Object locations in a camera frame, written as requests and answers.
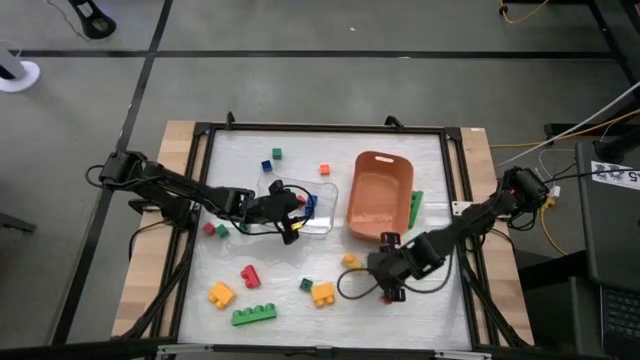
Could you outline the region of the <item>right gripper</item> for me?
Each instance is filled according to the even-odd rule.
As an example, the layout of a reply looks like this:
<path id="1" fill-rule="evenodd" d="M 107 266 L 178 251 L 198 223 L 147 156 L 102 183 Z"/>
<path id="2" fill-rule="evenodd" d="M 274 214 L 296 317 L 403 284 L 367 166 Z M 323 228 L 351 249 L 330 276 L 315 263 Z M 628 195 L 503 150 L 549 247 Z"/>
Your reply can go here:
<path id="1" fill-rule="evenodd" d="M 415 242 L 402 245 L 399 233 L 383 232 L 379 250 L 367 256 L 367 266 L 383 296 L 390 296 L 392 303 L 405 302 L 405 282 L 418 275 Z"/>

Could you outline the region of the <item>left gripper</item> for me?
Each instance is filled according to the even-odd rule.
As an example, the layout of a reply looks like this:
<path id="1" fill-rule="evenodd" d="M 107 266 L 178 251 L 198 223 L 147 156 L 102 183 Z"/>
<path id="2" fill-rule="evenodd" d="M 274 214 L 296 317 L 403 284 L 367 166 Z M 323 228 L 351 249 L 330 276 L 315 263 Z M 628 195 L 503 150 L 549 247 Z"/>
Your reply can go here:
<path id="1" fill-rule="evenodd" d="M 299 238 L 295 226 L 301 223 L 301 217 L 293 215 L 299 207 L 297 195 L 280 179 L 272 182 L 268 190 L 268 195 L 256 198 L 253 219 L 259 224 L 275 225 L 284 244 L 291 245 Z"/>

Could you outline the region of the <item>clear plastic bin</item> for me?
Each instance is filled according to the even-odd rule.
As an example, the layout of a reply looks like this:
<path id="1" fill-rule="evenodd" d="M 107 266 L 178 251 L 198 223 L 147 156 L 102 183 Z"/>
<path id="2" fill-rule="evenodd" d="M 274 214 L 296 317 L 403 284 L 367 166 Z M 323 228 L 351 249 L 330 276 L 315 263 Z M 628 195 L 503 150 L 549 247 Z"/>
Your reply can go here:
<path id="1" fill-rule="evenodd" d="M 317 183 L 281 177 L 276 174 L 263 174 L 257 181 L 257 195 L 268 195 L 268 187 L 278 179 L 282 180 L 296 195 L 302 195 L 306 199 L 306 205 L 300 206 L 293 212 L 293 215 L 306 217 L 306 208 L 315 210 L 315 216 L 312 219 L 309 218 L 306 224 L 299 229 L 300 236 L 311 238 L 325 237 L 333 229 L 334 225 L 334 213 L 338 200 L 337 186 L 330 182 Z M 318 196 L 316 206 L 307 205 L 307 199 L 311 194 Z"/>

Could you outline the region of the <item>long green block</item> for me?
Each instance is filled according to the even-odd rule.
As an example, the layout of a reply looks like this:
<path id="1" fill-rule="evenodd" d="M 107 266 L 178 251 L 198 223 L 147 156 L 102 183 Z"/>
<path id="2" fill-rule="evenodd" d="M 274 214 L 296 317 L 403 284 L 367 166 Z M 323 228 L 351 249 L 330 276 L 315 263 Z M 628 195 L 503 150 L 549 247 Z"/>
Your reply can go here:
<path id="1" fill-rule="evenodd" d="M 411 230 L 416 222 L 416 218 L 421 206 L 424 193 L 422 191 L 413 191 L 411 194 L 410 212 L 408 229 Z"/>
<path id="2" fill-rule="evenodd" d="M 235 310 L 231 317 L 232 326 L 242 326 L 250 323 L 274 319 L 277 317 L 276 306 L 273 303 L 257 305 L 254 308 Z"/>

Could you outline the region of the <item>orange plastic bin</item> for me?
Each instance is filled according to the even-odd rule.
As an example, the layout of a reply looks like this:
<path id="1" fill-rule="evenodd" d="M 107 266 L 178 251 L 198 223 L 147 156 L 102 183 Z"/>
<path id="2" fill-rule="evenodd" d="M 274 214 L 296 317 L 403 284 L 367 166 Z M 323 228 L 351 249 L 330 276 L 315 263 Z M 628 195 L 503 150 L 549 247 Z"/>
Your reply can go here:
<path id="1" fill-rule="evenodd" d="M 365 151 L 354 164 L 346 225 L 361 240 L 379 242 L 384 232 L 409 227 L 414 167 L 404 157 Z"/>

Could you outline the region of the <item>large red block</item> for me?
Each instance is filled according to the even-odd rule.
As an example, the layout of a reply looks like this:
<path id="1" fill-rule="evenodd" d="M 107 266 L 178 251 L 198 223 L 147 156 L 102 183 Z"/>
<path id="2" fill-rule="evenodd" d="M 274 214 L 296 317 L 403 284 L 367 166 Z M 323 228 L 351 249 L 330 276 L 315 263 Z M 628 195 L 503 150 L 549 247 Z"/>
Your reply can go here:
<path id="1" fill-rule="evenodd" d="M 246 265 L 240 272 L 244 285 L 248 289 L 256 289 L 261 286 L 261 280 L 253 265 Z"/>

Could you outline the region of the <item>large yellow block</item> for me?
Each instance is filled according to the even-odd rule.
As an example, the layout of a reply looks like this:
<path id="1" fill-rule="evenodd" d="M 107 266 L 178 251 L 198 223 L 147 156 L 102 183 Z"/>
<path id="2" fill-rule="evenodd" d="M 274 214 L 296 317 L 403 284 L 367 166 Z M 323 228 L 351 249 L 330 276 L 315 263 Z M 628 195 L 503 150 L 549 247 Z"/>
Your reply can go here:
<path id="1" fill-rule="evenodd" d="M 208 301 L 218 309 L 226 309 L 234 299 L 234 291 L 224 282 L 216 282 L 209 290 Z"/>
<path id="2" fill-rule="evenodd" d="M 335 303 L 335 291 L 332 283 L 323 283 L 311 287 L 311 297 L 317 308 Z"/>

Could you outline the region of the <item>black computer case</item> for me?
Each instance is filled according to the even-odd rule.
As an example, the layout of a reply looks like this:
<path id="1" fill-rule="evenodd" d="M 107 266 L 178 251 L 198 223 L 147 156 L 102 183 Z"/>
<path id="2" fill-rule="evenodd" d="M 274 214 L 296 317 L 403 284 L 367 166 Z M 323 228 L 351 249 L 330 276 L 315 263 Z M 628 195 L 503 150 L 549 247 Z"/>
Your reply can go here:
<path id="1" fill-rule="evenodd" d="M 589 278 L 601 288 L 640 294 L 640 191 L 595 182 L 591 162 L 605 162 L 593 143 L 576 145 L 578 188 Z M 631 158 L 624 163 L 640 170 Z"/>

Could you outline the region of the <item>black keyboard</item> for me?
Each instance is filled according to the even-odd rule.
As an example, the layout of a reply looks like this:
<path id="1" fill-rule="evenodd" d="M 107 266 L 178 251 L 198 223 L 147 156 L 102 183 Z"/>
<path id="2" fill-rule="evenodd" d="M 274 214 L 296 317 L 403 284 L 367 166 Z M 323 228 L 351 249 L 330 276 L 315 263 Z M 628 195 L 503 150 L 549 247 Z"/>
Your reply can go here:
<path id="1" fill-rule="evenodd" d="M 640 360 L 640 294 L 601 288 L 602 348 L 621 360 Z"/>

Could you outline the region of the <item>white printed sticker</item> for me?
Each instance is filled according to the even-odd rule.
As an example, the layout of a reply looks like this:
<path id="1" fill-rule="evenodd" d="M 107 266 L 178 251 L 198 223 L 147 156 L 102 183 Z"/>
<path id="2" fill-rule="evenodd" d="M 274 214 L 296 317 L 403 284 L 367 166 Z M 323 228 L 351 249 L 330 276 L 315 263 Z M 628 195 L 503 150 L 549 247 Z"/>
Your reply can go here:
<path id="1" fill-rule="evenodd" d="M 592 161 L 591 179 L 595 182 L 640 191 L 640 170 L 618 164 Z"/>

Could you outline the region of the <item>black stand foot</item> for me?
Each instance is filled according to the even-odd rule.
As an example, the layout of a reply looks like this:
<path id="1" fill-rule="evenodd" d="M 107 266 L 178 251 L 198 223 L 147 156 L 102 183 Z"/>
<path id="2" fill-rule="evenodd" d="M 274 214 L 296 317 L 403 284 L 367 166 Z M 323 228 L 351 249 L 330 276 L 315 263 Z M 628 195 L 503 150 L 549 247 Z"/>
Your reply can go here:
<path id="1" fill-rule="evenodd" d="M 111 36 L 116 28 L 116 22 L 104 13 L 94 0 L 68 0 L 76 13 L 83 34 L 91 40 L 101 40 Z"/>

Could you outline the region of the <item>white stand with round base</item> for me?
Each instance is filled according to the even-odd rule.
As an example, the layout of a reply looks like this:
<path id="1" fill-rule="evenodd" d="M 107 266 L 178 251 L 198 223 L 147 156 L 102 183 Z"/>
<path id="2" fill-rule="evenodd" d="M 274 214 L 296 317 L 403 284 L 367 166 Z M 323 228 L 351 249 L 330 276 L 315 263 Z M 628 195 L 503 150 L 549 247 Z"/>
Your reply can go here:
<path id="1" fill-rule="evenodd" d="M 18 93 L 32 87 L 40 78 L 40 67 L 31 61 L 19 60 L 0 46 L 0 91 Z"/>

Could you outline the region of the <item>black aluminium table frame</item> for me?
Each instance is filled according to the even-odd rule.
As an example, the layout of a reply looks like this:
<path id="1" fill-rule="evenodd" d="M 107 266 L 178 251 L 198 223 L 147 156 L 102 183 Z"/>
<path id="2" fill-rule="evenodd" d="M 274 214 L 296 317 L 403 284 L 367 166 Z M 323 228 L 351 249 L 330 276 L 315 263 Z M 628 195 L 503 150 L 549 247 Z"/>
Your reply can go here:
<path id="1" fill-rule="evenodd" d="M 450 170 L 455 195 L 478 200 L 488 195 L 496 185 L 496 175 L 488 137 L 482 128 L 404 127 L 387 121 L 382 125 L 329 125 L 286 123 L 237 123 L 170 121 L 167 123 L 159 159 L 172 170 L 184 170 L 202 176 L 208 166 L 205 155 L 213 150 L 215 134 L 222 130 L 282 131 L 304 133 L 338 133 L 352 136 L 364 134 L 442 135 L 448 146 L 446 169 Z M 527 349 L 534 346 L 533 333 L 527 313 L 521 279 L 516 267 L 514 250 L 507 239 L 506 225 L 499 223 L 488 235 L 485 245 L 468 256 L 471 267 L 478 271 L 481 281 L 502 316 Z M 164 284 L 169 271 L 177 265 L 191 237 L 159 226 L 144 234 L 142 248 L 133 255 L 112 329 L 113 335 L 129 330 L 150 306 L 153 297 Z M 522 349 L 511 346 L 506 335 L 483 309 L 478 296 L 468 284 L 462 286 L 466 297 L 465 310 L 471 321 L 472 348 L 468 354 L 483 360 L 522 357 Z M 387 348 L 276 345 L 208 345 L 200 348 L 209 353 L 280 353 L 284 356 L 308 356 L 313 360 L 337 360 L 341 356 L 418 356 L 426 360 L 439 357 L 434 350 Z"/>

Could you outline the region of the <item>black desk frame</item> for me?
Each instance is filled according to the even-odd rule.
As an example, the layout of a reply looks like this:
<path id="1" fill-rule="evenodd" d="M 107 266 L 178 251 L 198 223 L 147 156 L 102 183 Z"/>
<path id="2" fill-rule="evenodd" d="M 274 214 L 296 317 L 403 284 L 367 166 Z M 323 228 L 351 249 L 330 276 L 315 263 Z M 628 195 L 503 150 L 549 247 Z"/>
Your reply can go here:
<path id="1" fill-rule="evenodd" d="M 630 85 L 640 81 L 640 0 L 550 0 L 554 5 L 587 6 L 596 22 L 612 59 L 622 70 Z M 582 125 L 566 135 L 599 136 L 600 141 L 625 136 L 640 129 L 640 87 L 631 100 L 595 125 Z"/>

